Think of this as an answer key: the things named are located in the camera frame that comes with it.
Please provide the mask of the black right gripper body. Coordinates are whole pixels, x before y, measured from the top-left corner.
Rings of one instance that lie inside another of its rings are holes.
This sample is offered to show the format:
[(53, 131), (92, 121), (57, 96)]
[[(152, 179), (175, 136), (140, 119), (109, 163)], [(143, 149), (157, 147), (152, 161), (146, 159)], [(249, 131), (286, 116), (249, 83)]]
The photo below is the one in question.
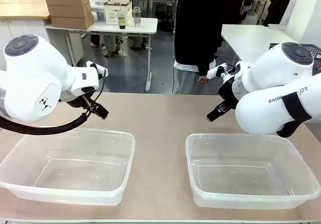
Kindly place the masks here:
[(219, 105), (219, 110), (222, 114), (227, 113), (231, 109), (235, 109), (238, 103), (238, 99), (235, 97), (232, 91), (232, 84), (234, 82), (234, 77), (227, 80), (218, 90), (218, 94), (224, 100)]

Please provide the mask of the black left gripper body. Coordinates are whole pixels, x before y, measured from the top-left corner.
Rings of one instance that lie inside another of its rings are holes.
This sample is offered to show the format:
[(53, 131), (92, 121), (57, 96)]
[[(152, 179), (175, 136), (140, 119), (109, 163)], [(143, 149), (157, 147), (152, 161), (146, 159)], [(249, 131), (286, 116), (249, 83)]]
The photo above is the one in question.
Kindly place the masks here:
[(91, 97), (84, 94), (82, 96), (76, 97), (72, 101), (67, 101), (66, 103), (73, 108), (90, 109), (93, 100), (91, 99)]

